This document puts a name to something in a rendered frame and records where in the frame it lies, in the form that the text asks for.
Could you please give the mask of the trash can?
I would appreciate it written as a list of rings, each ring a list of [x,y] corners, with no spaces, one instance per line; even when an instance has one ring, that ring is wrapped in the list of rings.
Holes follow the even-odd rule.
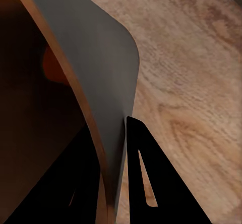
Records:
[[[49,44],[70,87],[39,66]],[[101,172],[95,224],[116,224],[140,57],[91,0],[0,0],[0,224],[86,123]]]

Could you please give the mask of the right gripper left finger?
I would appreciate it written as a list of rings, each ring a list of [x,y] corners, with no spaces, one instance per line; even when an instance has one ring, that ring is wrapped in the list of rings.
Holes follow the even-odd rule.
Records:
[[[85,123],[4,224],[95,224],[100,172]]]

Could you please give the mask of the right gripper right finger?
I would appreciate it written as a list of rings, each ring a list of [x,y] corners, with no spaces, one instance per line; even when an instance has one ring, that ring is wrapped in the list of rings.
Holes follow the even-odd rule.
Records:
[[[141,153],[158,207],[148,206]],[[127,117],[130,224],[212,224],[146,125]]]

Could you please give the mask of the can of soda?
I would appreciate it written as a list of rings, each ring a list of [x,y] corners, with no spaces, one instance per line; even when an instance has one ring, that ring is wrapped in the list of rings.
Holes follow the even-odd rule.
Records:
[[[39,66],[46,79],[71,86],[47,41],[44,42],[39,53]]]

